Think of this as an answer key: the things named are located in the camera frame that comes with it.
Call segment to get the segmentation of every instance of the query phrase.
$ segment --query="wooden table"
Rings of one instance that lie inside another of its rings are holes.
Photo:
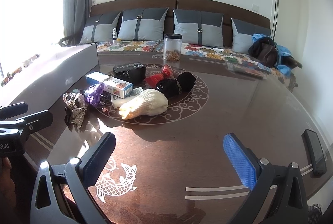
[[[164,64],[155,52],[100,52],[93,71],[111,73],[113,66],[133,62],[146,64],[147,76],[159,73]],[[191,93],[170,99],[166,114],[125,122],[106,102],[104,111],[88,110],[80,131],[69,130],[61,97],[50,108],[52,126],[27,141],[29,157],[37,166],[44,160],[67,163],[81,157],[105,132],[114,133],[116,149],[98,187],[89,191],[107,217],[119,224],[186,223],[187,219],[226,223],[249,191],[223,151],[223,137],[230,132],[258,158],[285,166],[297,162],[308,198],[332,176],[330,152],[320,137],[327,173],[313,177],[301,135],[305,129],[319,131],[276,78],[258,80],[229,71],[221,61],[185,55],[168,65],[175,76],[190,71],[197,83]],[[68,91],[86,87],[82,77]],[[71,198],[67,187],[64,192]],[[271,189],[265,209],[274,192]],[[262,210],[256,222],[264,214]]]

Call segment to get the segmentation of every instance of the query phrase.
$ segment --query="pillow strap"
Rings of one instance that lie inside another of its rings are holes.
[[[203,44],[203,29],[201,26],[201,12],[198,11],[199,17],[198,17],[198,45]]]
[[[135,41],[139,40],[139,27],[140,27],[140,22],[141,22],[144,10],[145,10],[145,8],[142,9],[141,15],[138,15],[138,17],[137,17],[137,25],[135,26],[135,33],[134,33],[134,40]]]
[[[95,21],[95,25],[94,25],[94,27],[93,27],[93,31],[92,31],[92,33],[91,33],[91,43],[95,43],[95,41],[94,41],[95,30],[96,30],[97,24],[98,24],[99,20],[101,19],[101,16],[102,16],[102,15],[103,15],[103,14],[101,14],[101,15],[99,16],[99,18]]]

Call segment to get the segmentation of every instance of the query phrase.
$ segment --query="human hand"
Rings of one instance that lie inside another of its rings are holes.
[[[7,199],[9,205],[14,208],[16,205],[15,184],[10,178],[12,165],[7,157],[0,159],[2,170],[0,173],[0,191]]]

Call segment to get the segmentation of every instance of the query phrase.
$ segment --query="light switch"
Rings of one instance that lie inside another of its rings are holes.
[[[255,4],[252,4],[252,10],[255,11],[255,12],[258,12],[259,11],[259,6],[255,5]]]

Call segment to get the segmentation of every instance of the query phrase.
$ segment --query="purple scrunchie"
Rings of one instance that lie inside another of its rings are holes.
[[[104,90],[103,84],[97,84],[96,86],[90,87],[89,90],[85,91],[84,96],[86,97],[86,102],[97,107],[100,99],[101,93]]]

